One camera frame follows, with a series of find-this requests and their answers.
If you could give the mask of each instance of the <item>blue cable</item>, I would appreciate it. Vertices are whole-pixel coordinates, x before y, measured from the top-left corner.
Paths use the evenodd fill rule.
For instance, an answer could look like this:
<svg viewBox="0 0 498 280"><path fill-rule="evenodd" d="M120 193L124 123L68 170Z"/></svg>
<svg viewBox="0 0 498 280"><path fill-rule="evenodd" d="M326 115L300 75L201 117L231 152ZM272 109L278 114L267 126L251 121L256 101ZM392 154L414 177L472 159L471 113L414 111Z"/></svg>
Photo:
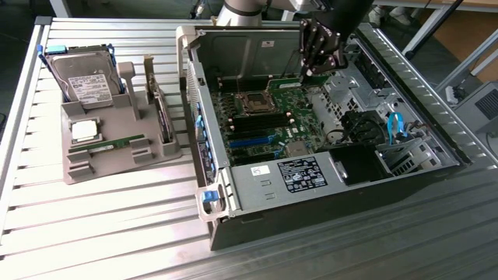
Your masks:
<svg viewBox="0 0 498 280"><path fill-rule="evenodd" d="M388 120L387 120L387 132L388 132L388 144L392 144L392 122L394 122L394 117L398 118L398 127L396 127L396 134L400 132L403 133L403 136L407 137L407 133L404 131L404 126L403 126L403 115L399 112L394 112L388 115Z"/></svg>

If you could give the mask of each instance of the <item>floor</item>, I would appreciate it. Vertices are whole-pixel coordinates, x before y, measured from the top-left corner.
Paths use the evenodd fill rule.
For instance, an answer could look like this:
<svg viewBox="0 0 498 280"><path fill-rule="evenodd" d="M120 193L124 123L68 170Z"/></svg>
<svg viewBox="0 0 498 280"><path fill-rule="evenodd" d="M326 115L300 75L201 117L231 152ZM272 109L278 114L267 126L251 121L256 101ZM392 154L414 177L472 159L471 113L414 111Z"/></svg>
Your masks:
<svg viewBox="0 0 498 280"><path fill-rule="evenodd" d="M3 67L0 68L0 113L8 115L12 98L17 85L23 60L25 57L25 48L29 42L31 30L33 25L33 14L52 16L53 11L48 0L35 1L32 9L24 0L8 0L5 5L0 6L0 52L3 57ZM144 1L68 1L69 8L75 17L79 18L164 18L185 19L191 9L191 2L184 0L169 0L165 5L164 0ZM209 6L205 9L203 18L216 15L221 9L223 0L209 0ZM270 9L267 19L279 20L282 11ZM382 29L399 49L404 47L410 38L416 33L418 23L412 26L403 26L395 20L387 20ZM451 70L459 64L458 59L439 44L436 39L431 38L412 63L426 76L428 82L436 85L448 75ZM463 87L471 92L480 85L480 81L468 77Z"/></svg>

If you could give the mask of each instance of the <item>hard drive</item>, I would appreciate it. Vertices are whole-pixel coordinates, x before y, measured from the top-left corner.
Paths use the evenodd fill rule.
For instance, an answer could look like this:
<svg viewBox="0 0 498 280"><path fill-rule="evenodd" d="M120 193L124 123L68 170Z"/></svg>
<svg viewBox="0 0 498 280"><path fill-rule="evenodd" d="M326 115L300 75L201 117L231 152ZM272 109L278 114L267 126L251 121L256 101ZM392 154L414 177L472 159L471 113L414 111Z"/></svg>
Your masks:
<svg viewBox="0 0 498 280"><path fill-rule="evenodd" d="M80 101L84 109L112 105L112 95L123 92L112 46L52 46L45 63L63 90L64 101Z"/></svg>

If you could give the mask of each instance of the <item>warning label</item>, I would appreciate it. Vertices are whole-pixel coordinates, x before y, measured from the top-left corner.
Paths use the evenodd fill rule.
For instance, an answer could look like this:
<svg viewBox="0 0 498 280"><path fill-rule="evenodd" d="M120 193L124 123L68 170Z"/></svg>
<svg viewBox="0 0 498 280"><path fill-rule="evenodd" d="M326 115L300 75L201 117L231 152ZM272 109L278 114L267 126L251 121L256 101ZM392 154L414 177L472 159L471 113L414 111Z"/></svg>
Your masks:
<svg viewBox="0 0 498 280"><path fill-rule="evenodd" d="M291 193L327 185L314 156L306 159L280 162L279 169L286 182L286 188Z"/></svg>
<svg viewBox="0 0 498 280"><path fill-rule="evenodd" d="M81 104L111 100L111 90L104 74L73 77L68 80Z"/></svg>

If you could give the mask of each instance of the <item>hard drive label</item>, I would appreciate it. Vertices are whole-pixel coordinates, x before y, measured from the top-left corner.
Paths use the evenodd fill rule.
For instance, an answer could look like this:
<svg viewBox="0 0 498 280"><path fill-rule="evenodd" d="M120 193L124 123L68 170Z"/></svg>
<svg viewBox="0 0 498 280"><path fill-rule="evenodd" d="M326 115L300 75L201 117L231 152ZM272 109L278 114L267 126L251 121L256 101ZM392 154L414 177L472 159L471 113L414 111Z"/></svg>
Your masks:
<svg viewBox="0 0 498 280"><path fill-rule="evenodd" d="M111 90L105 75L91 75L68 78L77 100L81 104L91 104L111 100Z"/></svg>
<svg viewBox="0 0 498 280"><path fill-rule="evenodd" d="M327 185L327 180L314 156L280 162L279 169L286 188L291 193Z"/></svg>

